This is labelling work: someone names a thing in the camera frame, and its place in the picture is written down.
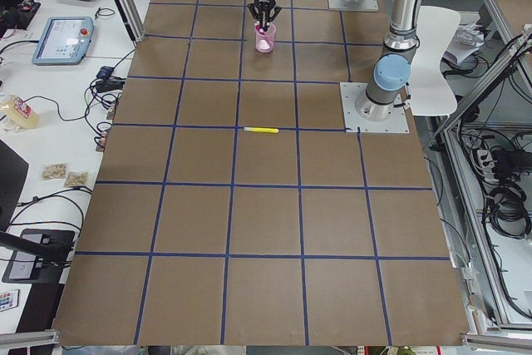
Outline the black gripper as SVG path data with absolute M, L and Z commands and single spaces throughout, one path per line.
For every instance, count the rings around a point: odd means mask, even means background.
M 253 0 L 248 9 L 256 22 L 273 22 L 282 10 L 275 0 Z

